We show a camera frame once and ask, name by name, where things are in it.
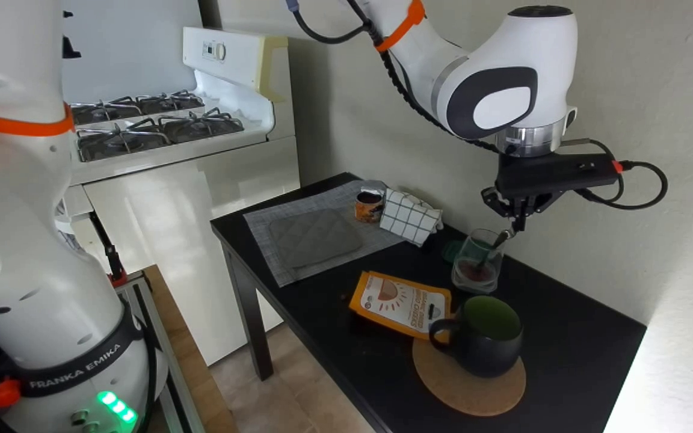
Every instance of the green led light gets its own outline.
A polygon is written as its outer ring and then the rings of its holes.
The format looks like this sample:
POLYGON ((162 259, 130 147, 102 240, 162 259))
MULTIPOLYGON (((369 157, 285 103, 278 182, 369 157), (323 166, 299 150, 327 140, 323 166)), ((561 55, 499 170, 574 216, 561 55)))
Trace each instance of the green led light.
POLYGON ((113 408, 111 408, 111 410, 112 410, 115 414, 121 413, 121 412, 124 411, 125 409, 127 409, 127 406, 125 406, 125 404, 122 402, 122 400, 118 400, 118 401, 116 402, 116 405, 114 405, 113 408))
POLYGON ((128 409, 127 412, 122 416, 122 421, 127 423, 135 422, 135 411, 128 409))
POLYGON ((116 395, 114 395, 113 392, 105 391, 98 394, 98 400, 100 400, 101 403, 104 403, 104 405, 108 406, 116 401, 116 395))

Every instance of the orange can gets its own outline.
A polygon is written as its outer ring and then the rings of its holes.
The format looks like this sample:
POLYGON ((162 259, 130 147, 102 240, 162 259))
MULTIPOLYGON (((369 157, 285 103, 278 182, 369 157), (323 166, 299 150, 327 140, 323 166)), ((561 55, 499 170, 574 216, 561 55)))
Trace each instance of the orange can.
POLYGON ((384 197, 373 192, 361 192, 355 201, 354 217, 361 223, 374 224, 381 220, 384 197))

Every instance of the table leg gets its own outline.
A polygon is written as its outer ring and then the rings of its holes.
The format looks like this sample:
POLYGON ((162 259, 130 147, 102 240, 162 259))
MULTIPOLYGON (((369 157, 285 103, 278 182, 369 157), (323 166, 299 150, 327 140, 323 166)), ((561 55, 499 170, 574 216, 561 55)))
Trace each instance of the table leg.
POLYGON ((274 373, 272 367, 272 355, 269 353, 269 343, 266 341, 266 331, 263 328, 261 308, 258 305, 256 285, 253 279, 247 275, 237 259, 230 252, 223 250, 226 258, 226 268, 229 269, 229 278, 232 281, 234 296, 239 307, 239 317, 242 318, 242 326, 245 328, 245 337, 250 346, 250 356, 253 359, 253 367, 256 375, 262 381, 274 373))

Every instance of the black table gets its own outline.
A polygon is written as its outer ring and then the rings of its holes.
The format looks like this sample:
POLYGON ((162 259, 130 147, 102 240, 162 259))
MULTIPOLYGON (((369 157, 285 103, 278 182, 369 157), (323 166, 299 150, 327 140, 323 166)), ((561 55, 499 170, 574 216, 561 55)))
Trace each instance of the black table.
POLYGON ((467 298, 451 283, 441 257, 448 241, 464 234, 445 227, 424 248, 397 244, 361 259, 278 287, 244 214, 319 194, 357 179, 349 173, 212 220, 223 243, 256 373, 272 375, 256 288, 377 431, 600 432, 604 430, 645 326, 506 257, 496 298, 508 302, 525 325, 523 400, 502 416, 471 417, 448 408, 416 375, 412 338, 358 317, 349 300, 361 271, 377 271, 467 298))

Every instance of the mug handle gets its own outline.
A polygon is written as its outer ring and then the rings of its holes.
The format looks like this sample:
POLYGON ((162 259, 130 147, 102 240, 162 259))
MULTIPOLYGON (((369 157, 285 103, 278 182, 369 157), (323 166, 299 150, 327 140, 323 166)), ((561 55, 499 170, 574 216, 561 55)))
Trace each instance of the mug handle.
POLYGON ((432 322, 430 325, 430 343, 432 343, 438 351, 444 354, 451 354, 451 346, 438 342, 435 335, 440 331, 454 331, 456 329, 459 329, 459 322, 454 319, 440 319, 439 321, 432 322))

